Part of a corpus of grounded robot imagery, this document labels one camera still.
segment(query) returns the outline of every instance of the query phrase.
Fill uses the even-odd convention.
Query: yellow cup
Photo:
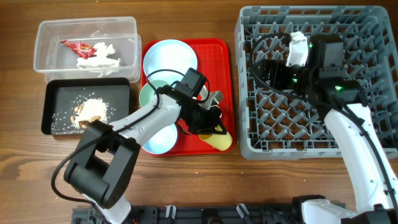
[[[222,131],[222,128],[217,126],[216,130]],[[229,132],[226,134],[200,134],[199,138],[220,151],[225,151],[232,145],[232,136]]]

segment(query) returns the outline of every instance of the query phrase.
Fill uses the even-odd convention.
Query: green bowl
[[[168,85],[166,81],[163,80],[154,80],[151,81],[150,84],[152,84],[155,88],[162,87],[164,85]],[[139,93],[139,104],[141,106],[145,106],[148,104],[151,100],[153,100],[155,97],[155,91],[148,83],[142,87],[141,92]]]

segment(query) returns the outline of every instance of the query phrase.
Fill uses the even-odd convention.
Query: white bowl
[[[170,151],[176,142],[177,128],[172,124],[156,133],[142,148],[151,154],[159,155]]]
[[[198,68],[198,59],[192,48],[179,40],[163,40],[154,44],[145,54],[144,73],[148,75],[160,69],[172,69],[185,74],[189,68]],[[182,76],[175,72],[158,72],[149,80],[163,80],[171,85],[181,81]]]

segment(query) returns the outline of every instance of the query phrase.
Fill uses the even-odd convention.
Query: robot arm
[[[70,159],[64,180],[85,197],[95,202],[111,223],[122,223],[131,208],[123,193],[127,189],[141,146],[154,134],[179,119],[186,122],[192,134],[226,134],[218,107],[206,110],[194,100],[204,86],[206,78],[190,68],[175,88],[157,89],[153,101],[133,114],[110,124],[92,122],[83,134],[78,149],[103,138]],[[95,156],[95,152],[114,154],[110,164]]]
[[[384,215],[389,221],[387,212],[396,213],[396,208],[392,208],[397,201],[397,179],[374,131],[365,93],[357,81],[345,80],[343,41],[337,35],[314,35],[308,47],[303,47],[307,38],[302,34],[270,34],[269,37],[272,35],[287,37],[290,47],[287,63],[284,65],[283,61],[268,59],[252,63],[253,52],[267,38],[264,36],[252,48],[249,58],[251,75],[257,87],[306,100],[316,107],[320,119],[324,120],[340,148],[360,214],[357,216],[318,198],[299,202],[301,222],[356,223],[364,214],[369,217],[379,215],[375,219],[377,221],[381,221],[380,217]],[[294,90],[295,95],[283,90]],[[362,133],[359,124],[366,133]]]

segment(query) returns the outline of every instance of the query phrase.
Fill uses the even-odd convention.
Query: black tray
[[[42,132],[57,136],[83,133],[83,129],[71,126],[70,117],[74,107],[86,98],[102,98],[109,103],[108,123],[120,120],[129,115],[129,93],[130,82],[126,78],[53,80],[45,92]]]

